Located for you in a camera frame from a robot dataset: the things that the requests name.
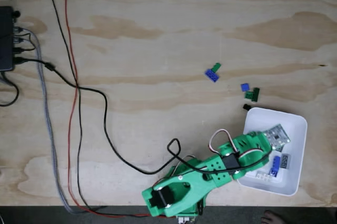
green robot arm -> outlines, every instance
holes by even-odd
[[[252,132],[232,141],[234,146],[227,142],[218,148],[219,155],[205,161],[193,158],[172,167],[164,178],[144,190],[142,195],[151,215],[195,217],[211,190],[269,161],[272,147],[264,133]]]

white container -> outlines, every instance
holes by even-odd
[[[247,172],[238,182],[240,185],[251,187],[258,190],[269,191],[274,194],[292,196],[300,183],[304,146],[306,140],[306,130],[308,124],[302,116],[287,114],[264,108],[252,108],[248,111],[243,133],[251,131],[266,131],[277,124],[281,124],[290,138],[290,143],[285,144],[281,152],[272,151],[269,162],[255,171]],[[258,172],[268,174],[275,156],[282,154],[290,155],[288,169],[279,169],[276,177],[269,177],[269,180],[257,178]]]

black power adapter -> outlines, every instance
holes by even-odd
[[[0,7],[0,72],[13,70],[13,29],[20,16],[12,7]]]

red wire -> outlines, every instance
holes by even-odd
[[[72,64],[74,66],[74,71],[75,71],[75,79],[77,81],[78,79],[78,73],[77,73],[77,67],[76,67],[76,62],[75,62],[75,57],[74,57],[74,52],[73,52],[73,43],[72,43],[72,36],[71,36],[71,32],[70,32],[70,27],[69,27],[69,22],[68,22],[68,4],[67,4],[67,0],[64,0],[65,3],[65,21],[66,21],[66,26],[67,26],[67,30],[68,30],[68,36],[69,36],[69,46],[70,46],[70,52],[71,52],[71,58],[72,58]],[[87,211],[87,212],[91,212],[95,215],[99,215],[99,216],[104,216],[104,217],[108,217],[108,218],[120,218],[120,217],[124,217],[124,216],[111,216],[111,215],[105,215],[103,213],[99,213],[99,212],[95,212],[92,211],[90,209],[87,209],[85,207],[82,207],[78,201],[76,200],[76,198],[73,195],[72,189],[71,189],[71,161],[70,161],[70,136],[71,136],[71,126],[72,126],[72,119],[73,119],[73,115],[74,115],[74,109],[75,109],[75,105],[76,105],[76,100],[77,100],[77,94],[78,94],[78,87],[76,87],[75,90],[75,96],[74,96],[74,100],[73,100],[73,105],[72,105],[72,110],[70,113],[70,118],[69,118],[69,125],[68,125],[68,191],[69,194],[71,196],[71,198],[73,199],[73,201],[75,202],[75,204]],[[135,216],[150,216],[148,214],[143,214],[143,215],[135,215]]]
[[[69,27],[69,22],[68,22],[68,2],[67,0],[64,0],[64,4],[65,4],[65,21],[66,21],[66,26],[67,26],[68,36],[69,36],[69,46],[70,46],[70,52],[71,52],[72,65],[74,66],[75,79],[77,81],[78,73],[77,73],[74,52],[73,52],[72,37],[71,37],[70,27]],[[71,189],[71,160],[70,160],[70,142],[71,141],[70,141],[70,137],[71,137],[72,120],[73,120],[73,115],[74,115],[74,110],[75,110],[75,105],[76,105],[76,100],[77,100],[77,93],[78,93],[78,88],[76,87],[72,110],[71,110],[70,118],[69,118],[69,124],[68,124],[68,191],[76,204],[78,204],[78,202],[76,201],[72,193],[72,189]]]

small blue block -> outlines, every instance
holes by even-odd
[[[249,91],[249,90],[250,88],[248,83],[241,84],[241,91]]]
[[[211,69],[207,69],[207,71],[205,71],[205,75],[210,78],[213,82],[216,82],[219,79],[219,76],[213,72]]]
[[[281,157],[275,156],[273,160],[273,167],[269,171],[270,176],[273,176],[273,177],[277,176],[277,173],[279,172],[279,168],[280,168],[280,162],[281,162]]]

